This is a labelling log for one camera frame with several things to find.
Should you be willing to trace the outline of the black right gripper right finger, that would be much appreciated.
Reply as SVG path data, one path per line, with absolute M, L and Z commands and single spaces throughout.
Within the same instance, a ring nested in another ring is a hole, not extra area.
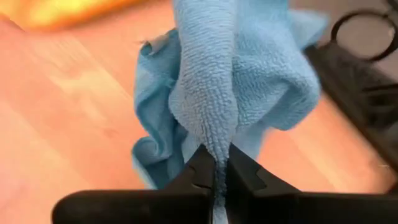
M 398 224 L 398 195 L 302 192 L 235 145 L 226 185 L 230 224 Z

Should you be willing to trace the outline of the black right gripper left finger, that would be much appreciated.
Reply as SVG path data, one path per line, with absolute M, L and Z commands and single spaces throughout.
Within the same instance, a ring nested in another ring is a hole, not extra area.
M 159 190 L 82 190 L 59 200 L 52 224 L 211 224 L 215 160 L 200 146 Z

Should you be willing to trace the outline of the blue microfiber towel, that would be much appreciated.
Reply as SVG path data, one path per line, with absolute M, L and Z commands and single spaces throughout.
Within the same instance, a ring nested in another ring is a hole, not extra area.
M 291 129 L 314 109 L 320 84 L 303 51 L 328 18 L 289 0 L 173 0 L 173 9 L 175 28 L 139 52 L 134 110 L 147 136 L 133 163 L 161 189 L 206 146 L 216 161 L 213 224 L 229 224 L 229 146 L 256 158 L 268 129 Z

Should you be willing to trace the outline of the orange microfiber towel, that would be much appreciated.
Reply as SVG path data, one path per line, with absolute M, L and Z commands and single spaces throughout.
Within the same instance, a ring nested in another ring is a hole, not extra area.
M 23 30 L 63 29 L 145 0 L 0 0 L 0 19 Z

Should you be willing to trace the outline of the black aluminium table frame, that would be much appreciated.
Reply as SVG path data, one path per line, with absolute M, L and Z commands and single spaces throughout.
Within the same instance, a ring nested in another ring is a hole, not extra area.
M 305 49 L 323 89 L 386 161 L 398 194 L 398 81 L 334 43 Z

